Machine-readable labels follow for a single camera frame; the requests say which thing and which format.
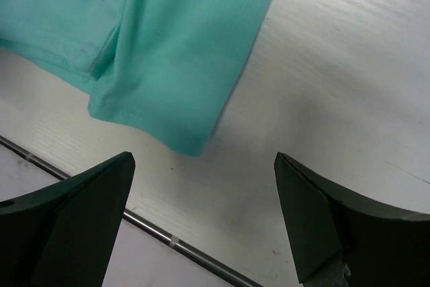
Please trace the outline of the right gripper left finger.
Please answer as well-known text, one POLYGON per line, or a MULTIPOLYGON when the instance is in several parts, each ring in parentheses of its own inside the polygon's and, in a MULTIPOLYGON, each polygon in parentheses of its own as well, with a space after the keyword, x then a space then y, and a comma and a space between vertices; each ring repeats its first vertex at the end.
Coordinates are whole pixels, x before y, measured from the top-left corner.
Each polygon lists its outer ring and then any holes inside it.
POLYGON ((123 152, 1 202, 2 286, 101 286, 135 170, 123 152))

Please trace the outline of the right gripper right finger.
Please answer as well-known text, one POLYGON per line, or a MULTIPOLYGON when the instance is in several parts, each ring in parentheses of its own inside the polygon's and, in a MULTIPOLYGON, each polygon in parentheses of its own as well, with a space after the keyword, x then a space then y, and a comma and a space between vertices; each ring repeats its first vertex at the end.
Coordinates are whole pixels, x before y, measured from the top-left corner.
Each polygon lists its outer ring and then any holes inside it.
POLYGON ((274 170, 302 285, 429 285, 428 214, 358 194, 283 153, 274 170))

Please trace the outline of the teal green t shirt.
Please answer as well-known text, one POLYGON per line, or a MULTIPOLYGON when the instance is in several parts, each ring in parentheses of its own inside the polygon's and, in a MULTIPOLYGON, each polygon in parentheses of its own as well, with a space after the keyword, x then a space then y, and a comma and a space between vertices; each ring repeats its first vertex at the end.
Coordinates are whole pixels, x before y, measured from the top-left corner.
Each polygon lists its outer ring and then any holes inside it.
POLYGON ((201 155, 271 0, 1 0, 1 47, 89 95, 98 120, 201 155))

